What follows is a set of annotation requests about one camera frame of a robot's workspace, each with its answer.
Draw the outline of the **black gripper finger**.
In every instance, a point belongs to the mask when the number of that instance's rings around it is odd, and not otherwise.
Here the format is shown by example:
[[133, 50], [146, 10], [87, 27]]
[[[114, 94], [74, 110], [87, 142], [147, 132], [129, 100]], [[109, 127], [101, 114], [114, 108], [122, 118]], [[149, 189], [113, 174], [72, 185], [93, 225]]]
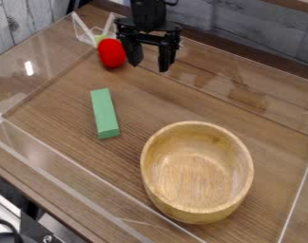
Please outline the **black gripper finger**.
[[174, 63], [177, 49], [175, 44], [162, 43], [159, 45], [158, 64], [161, 72], [167, 72], [170, 65]]
[[138, 66], [143, 59], [141, 42], [131, 38], [122, 38], [121, 42], [123, 45], [123, 49], [126, 52], [127, 61], [129, 61], [130, 65]]

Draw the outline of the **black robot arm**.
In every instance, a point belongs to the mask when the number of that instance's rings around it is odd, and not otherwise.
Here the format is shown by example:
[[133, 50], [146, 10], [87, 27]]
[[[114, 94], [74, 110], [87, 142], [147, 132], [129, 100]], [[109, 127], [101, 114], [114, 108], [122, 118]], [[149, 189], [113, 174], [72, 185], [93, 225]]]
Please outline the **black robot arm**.
[[121, 41], [130, 65], [138, 66], [143, 60], [142, 44], [158, 48], [158, 66], [167, 72], [175, 61], [181, 47], [182, 27], [167, 20], [167, 6], [178, 2], [166, 0], [130, 0], [131, 16], [114, 20], [117, 39]]

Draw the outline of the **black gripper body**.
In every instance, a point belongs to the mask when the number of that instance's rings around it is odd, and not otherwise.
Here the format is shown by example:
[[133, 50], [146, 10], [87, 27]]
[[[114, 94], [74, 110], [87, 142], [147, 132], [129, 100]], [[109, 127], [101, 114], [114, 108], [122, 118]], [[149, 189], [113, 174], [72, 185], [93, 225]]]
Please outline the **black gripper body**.
[[165, 21], [151, 30], [138, 27], [134, 20], [127, 17], [117, 18], [114, 23], [117, 39], [127, 47], [133, 44], [159, 46], [162, 42], [167, 42], [174, 49], [181, 47], [182, 27], [170, 21]]

